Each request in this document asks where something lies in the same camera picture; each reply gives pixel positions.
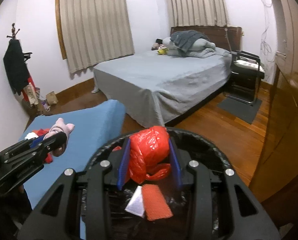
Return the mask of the bed with grey sheet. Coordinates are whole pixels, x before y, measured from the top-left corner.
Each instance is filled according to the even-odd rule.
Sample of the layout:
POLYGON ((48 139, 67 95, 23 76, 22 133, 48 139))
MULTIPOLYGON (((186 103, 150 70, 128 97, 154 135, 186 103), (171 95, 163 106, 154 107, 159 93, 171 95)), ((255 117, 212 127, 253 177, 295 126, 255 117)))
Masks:
POLYGON ((231 61, 221 48, 204 59, 147 51, 96 65, 95 88, 141 126, 163 126, 223 87, 231 61))

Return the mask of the orange foam net sleeve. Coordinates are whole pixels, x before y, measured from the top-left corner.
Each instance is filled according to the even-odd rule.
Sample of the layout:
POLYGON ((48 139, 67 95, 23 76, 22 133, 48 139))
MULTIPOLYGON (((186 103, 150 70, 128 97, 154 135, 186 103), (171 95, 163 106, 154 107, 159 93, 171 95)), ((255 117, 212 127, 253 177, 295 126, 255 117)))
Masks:
POLYGON ((160 188, 154 184, 145 184, 141 189, 146 217, 149 221, 167 219, 173 216, 160 188))

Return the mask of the red knit gloves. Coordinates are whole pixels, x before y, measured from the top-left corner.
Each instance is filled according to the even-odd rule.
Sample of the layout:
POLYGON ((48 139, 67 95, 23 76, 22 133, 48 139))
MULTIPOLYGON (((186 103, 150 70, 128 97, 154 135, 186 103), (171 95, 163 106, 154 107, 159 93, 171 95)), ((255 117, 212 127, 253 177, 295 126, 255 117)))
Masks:
MULTIPOLYGON (((48 132, 49 132, 49 129, 47 128, 47 129, 34 130, 34 131, 28 133, 25 136, 25 139, 26 140, 33 139, 33 142, 31 143, 30 148, 34 148, 39 143, 41 143, 44 140, 44 137, 47 135, 48 132)), ((53 162, 53 157, 50 153, 48 153, 47 157, 44 160, 44 163, 50 164, 52 162, 53 162)))

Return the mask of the wooden coat rack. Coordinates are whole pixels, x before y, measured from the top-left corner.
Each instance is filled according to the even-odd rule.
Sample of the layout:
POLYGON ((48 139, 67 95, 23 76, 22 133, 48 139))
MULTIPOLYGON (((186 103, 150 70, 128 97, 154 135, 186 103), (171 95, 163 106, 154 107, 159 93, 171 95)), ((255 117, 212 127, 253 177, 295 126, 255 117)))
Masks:
POLYGON ((29 73, 27 61, 31 58, 32 52, 24 53, 20 41, 16 35, 20 29, 15 28, 12 23, 11 35, 7 35, 9 43, 3 64, 5 67, 7 79, 13 94, 22 96, 22 103, 27 109, 39 110, 40 106, 40 88, 38 88, 29 73))

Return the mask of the beige curtain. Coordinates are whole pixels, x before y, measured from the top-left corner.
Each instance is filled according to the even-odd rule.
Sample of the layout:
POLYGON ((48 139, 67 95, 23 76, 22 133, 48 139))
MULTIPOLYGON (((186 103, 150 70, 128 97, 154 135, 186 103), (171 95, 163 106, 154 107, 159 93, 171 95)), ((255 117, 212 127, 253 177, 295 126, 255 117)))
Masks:
POLYGON ((225 0, 167 0, 171 27, 228 27, 225 0))
POLYGON ((70 74, 134 54, 126 0, 59 0, 70 74))

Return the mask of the wooden wardrobe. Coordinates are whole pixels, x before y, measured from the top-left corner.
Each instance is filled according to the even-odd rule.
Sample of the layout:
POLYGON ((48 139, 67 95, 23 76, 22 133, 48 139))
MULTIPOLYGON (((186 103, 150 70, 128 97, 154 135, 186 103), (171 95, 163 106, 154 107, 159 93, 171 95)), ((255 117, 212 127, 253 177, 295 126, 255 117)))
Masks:
POLYGON ((298 219, 298 0, 280 0, 269 120, 250 189, 275 224, 298 219))

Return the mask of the right beige curtain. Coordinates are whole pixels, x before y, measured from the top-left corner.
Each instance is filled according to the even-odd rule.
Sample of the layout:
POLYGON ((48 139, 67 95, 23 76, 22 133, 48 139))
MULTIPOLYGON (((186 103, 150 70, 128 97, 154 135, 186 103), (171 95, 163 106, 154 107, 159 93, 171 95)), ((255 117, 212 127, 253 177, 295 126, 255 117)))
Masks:
POLYGON ((167 0, 171 27, 228 27, 225 0, 167 0))

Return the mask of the yellow plush toy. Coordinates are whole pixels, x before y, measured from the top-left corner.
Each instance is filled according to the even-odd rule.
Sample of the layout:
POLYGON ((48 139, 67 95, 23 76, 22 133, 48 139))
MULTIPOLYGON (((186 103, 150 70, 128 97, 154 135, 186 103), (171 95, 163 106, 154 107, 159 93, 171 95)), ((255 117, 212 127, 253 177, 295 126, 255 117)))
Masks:
POLYGON ((157 50, 158 55, 167 55, 168 49, 167 48, 160 48, 157 50))

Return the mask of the black hanging coat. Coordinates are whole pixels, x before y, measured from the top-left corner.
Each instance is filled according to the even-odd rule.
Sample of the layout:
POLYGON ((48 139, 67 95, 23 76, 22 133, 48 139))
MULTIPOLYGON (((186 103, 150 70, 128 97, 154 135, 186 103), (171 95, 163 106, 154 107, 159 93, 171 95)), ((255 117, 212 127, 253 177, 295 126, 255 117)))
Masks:
POLYGON ((3 63, 12 92, 20 95, 28 85, 29 71, 19 40, 9 41, 3 63))

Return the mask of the white blue tissue box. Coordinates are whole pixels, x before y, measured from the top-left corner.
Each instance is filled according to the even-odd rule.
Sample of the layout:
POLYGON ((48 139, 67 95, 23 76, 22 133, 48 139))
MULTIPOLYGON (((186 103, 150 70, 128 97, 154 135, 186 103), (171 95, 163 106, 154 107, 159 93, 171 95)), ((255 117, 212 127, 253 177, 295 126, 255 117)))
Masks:
POLYGON ((133 196, 131 197, 131 200, 125 207, 125 211, 141 218, 145 217, 145 208, 143 204, 141 186, 137 186, 135 192, 133 193, 133 196))

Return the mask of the dark grey blanket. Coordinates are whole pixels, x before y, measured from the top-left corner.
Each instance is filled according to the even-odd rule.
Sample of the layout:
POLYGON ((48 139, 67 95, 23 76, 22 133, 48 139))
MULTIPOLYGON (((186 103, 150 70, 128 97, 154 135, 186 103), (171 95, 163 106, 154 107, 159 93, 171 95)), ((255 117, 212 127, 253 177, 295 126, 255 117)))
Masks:
POLYGON ((205 44, 210 42, 207 35, 196 30, 176 31, 171 34, 170 40, 182 55, 188 51, 203 50, 205 44))

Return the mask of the wooden headboard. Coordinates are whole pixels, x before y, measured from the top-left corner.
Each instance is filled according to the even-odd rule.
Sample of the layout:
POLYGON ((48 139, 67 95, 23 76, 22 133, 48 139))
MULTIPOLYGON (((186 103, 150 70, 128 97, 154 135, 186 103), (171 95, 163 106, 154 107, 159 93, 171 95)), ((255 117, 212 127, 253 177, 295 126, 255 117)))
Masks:
POLYGON ((172 27, 170 34, 177 31, 195 30, 204 33, 216 44, 217 47, 236 51, 241 50, 242 28, 241 27, 217 27, 217 26, 185 26, 172 27))

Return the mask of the red plastic bag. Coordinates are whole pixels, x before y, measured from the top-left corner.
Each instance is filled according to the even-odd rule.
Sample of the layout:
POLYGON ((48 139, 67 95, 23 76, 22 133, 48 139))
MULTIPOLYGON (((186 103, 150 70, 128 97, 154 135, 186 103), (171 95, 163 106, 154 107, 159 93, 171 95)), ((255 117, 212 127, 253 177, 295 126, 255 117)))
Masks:
POLYGON ((168 177, 171 164, 164 160, 170 154, 169 139, 165 127, 153 126, 127 137, 124 146, 115 147, 112 156, 118 160, 112 166, 118 189, 130 179, 140 185, 168 177))

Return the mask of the striped laundry basket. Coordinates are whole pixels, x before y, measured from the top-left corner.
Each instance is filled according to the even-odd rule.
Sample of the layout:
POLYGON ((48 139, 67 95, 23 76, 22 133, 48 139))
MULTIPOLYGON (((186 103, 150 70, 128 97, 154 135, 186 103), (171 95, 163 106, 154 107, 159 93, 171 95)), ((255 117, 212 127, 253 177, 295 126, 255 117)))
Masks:
POLYGON ((22 103, 27 109, 32 109, 37 106, 40 99, 40 88, 35 87, 35 94, 33 94, 33 89, 24 88, 22 90, 22 103))

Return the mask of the black lined trash bin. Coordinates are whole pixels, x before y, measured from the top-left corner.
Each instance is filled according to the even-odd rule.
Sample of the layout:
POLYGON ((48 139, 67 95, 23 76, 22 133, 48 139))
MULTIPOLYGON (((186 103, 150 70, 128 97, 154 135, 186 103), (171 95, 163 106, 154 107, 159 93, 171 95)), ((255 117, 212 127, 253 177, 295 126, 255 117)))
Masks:
MULTIPOLYGON (((211 178, 211 239, 225 239, 233 230, 229 196, 223 172, 230 168, 228 158, 214 144, 203 137, 181 129, 168 128, 180 150, 201 162, 210 170, 211 178)), ((136 190, 136 183, 129 180, 119 191, 110 186, 107 206, 110 210, 113 239, 186 239, 189 230, 193 194, 188 189, 178 190, 171 175, 159 181, 159 186, 173 217, 148 221, 125 211, 136 190)))

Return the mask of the left beige curtain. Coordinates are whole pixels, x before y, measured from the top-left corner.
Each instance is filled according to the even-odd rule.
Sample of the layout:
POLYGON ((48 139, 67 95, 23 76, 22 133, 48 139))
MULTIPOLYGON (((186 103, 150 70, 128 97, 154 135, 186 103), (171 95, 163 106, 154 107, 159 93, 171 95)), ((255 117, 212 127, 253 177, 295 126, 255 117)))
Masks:
POLYGON ((126 0, 59 0, 70 74, 134 54, 126 0))

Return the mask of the pink plush toy on bed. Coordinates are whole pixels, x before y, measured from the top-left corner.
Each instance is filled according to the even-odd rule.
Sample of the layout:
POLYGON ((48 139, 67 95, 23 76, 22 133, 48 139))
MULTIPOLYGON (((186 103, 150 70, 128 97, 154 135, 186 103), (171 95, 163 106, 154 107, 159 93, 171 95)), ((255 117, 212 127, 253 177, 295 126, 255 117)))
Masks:
POLYGON ((155 42, 152 47, 151 47, 151 50, 160 50, 160 49, 163 49, 164 48, 164 45, 163 44, 159 44, 157 42, 155 42))

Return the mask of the grey folded quilt pile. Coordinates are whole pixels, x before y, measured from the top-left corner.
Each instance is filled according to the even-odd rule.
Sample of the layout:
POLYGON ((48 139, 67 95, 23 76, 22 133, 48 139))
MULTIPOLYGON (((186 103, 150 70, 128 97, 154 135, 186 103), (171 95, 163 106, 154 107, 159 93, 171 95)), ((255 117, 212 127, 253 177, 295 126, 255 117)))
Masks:
POLYGON ((176 57, 197 57, 205 59, 207 57, 218 55, 227 58, 232 58, 229 51, 218 48, 214 43, 205 39, 198 39, 193 43, 187 52, 182 51, 171 41, 170 37, 163 39, 163 45, 167 48, 167 55, 176 57))

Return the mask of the white paper ball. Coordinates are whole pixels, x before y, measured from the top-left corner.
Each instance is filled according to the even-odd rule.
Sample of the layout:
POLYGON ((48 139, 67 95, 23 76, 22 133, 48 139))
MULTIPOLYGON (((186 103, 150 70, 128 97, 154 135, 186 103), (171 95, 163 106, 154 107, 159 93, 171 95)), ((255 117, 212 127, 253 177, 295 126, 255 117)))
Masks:
POLYGON ((30 140, 30 139, 36 139, 36 138, 38 138, 39 136, 36 134, 36 133, 34 133, 34 132, 30 132, 30 133, 28 133, 26 136, 25 136, 25 139, 26 140, 30 140))

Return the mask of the brown paper bag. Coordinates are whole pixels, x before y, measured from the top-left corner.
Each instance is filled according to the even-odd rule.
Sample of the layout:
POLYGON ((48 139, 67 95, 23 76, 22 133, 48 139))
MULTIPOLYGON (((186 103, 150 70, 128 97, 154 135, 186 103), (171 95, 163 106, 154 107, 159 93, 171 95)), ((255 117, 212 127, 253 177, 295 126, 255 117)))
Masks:
POLYGON ((49 92, 46 95, 46 101, 47 101, 49 106, 56 105, 58 103, 58 99, 57 99, 56 94, 55 94, 54 91, 49 92))

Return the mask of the red hanging garment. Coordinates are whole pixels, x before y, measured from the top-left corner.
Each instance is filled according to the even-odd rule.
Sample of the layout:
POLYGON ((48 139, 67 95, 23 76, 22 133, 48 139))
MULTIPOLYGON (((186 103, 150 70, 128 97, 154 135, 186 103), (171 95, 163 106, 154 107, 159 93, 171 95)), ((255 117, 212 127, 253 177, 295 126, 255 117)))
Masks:
POLYGON ((36 87, 34 85, 32 77, 30 76, 27 81, 28 81, 28 85, 24 87, 24 89, 22 90, 24 100, 26 102, 29 102, 30 105, 37 105, 38 98, 36 94, 36 87))

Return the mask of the black metal chair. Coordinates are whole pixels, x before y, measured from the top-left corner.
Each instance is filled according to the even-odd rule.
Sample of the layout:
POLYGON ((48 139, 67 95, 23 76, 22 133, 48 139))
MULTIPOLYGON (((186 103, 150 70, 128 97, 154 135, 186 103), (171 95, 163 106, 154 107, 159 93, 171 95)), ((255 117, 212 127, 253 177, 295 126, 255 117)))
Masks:
POLYGON ((261 80, 265 77, 258 55, 246 51, 232 51, 231 74, 225 85, 224 96, 246 105, 254 105, 261 80))

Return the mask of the grey floor mat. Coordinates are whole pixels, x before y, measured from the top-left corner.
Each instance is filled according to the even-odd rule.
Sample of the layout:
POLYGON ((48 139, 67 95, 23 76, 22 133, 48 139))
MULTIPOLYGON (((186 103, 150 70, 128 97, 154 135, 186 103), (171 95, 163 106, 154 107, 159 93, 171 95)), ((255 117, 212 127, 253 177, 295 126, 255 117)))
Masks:
POLYGON ((243 102, 239 102, 234 99, 225 98, 217 106, 228 113, 236 116, 237 118, 245 121, 248 124, 252 124, 257 112, 261 106, 262 101, 257 99, 253 105, 248 105, 243 102))

